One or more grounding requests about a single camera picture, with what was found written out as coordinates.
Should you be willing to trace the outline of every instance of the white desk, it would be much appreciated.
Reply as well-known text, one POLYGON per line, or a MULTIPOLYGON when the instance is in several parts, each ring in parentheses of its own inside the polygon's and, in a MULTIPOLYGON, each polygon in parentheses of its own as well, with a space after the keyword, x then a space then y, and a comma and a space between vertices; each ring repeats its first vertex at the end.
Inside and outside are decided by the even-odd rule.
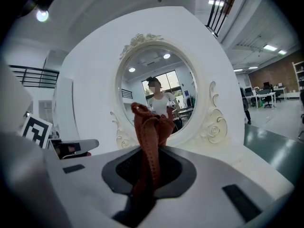
POLYGON ((285 89, 286 89, 286 87, 274 89, 274 91, 283 90, 283 92, 284 92, 284 100, 286 100, 286 90, 285 89))
POLYGON ((251 98, 256 98, 256 105, 257 105, 257 98, 262 98, 262 97, 266 97, 266 96, 271 96, 271 103, 272 103, 272 108, 274 108, 274 106, 276 107, 276 97, 274 96, 276 93, 275 92, 271 92, 269 94, 264 94, 264 95, 252 95, 252 96, 246 96, 246 99, 251 99, 251 98))

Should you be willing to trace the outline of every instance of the railing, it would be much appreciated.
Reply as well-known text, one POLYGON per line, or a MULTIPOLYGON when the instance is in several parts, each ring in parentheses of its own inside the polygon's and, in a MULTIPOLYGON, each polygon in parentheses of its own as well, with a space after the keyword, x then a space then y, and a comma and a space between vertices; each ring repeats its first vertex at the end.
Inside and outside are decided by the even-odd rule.
POLYGON ((58 71, 27 66, 10 65, 10 67, 25 87, 55 88, 58 71))
POLYGON ((221 29, 224 21, 225 21, 225 18, 226 16, 229 14, 231 8, 232 8, 232 5, 234 3, 234 0, 214 0, 213 1, 213 5, 212 5, 212 9, 211 9, 211 13, 210 13, 210 16, 209 16, 209 20, 208 20, 208 24, 206 25, 206 27, 216 36, 218 37, 218 34, 219 34, 219 30, 221 29), (215 16, 213 18, 213 13, 214 13, 214 9, 215 9, 215 6, 217 6, 217 11, 215 13, 215 16))
POLYGON ((123 95, 124 98, 133 99, 132 91, 122 89, 122 95, 123 95))

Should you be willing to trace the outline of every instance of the reddish brown fabric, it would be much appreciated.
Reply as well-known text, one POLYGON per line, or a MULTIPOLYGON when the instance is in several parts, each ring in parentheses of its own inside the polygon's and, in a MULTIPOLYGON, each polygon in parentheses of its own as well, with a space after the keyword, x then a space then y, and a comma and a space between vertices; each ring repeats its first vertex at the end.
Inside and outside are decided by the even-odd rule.
POLYGON ((160 182, 160 164, 158 147, 165 146, 167 138, 173 132, 173 109, 168 108, 166 116, 149 112, 142 104, 133 103, 134 126, 138 142, 142 149, 141 175, 132 190, 125 211, 116 216, 116 220, 128 227, 136 227, 147 216, 155 204, 154 191, 160 182))
POLYGON ((148 108, 139 103, 132 103, 131 109, 135 114, 134 126, 138 142, 143 151, 142 156, 142 175, 138 185, 147 183, 150 168, 153 189, 155 190, 160 180, 160 165, 158 161, 158 146, 165 146, 167 138, 171 135, 174 122, 172 117, 172 109, 168 108, 168 119, 166 116, 155 115, 148 108))

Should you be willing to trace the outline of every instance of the brick wall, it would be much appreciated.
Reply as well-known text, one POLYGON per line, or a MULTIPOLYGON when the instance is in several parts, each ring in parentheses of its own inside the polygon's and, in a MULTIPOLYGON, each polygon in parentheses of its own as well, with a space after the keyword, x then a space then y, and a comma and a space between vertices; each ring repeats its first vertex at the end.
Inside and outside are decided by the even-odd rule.
POLYGON ((248 74, 252 87, 263 87, 264 82, 277 85, 283 83, 286 92, 299 91, 295 70, 292 62, 304 61, 304 55, 300 50, 290 54, 281 60, 272 63, 260 70, 248 74))

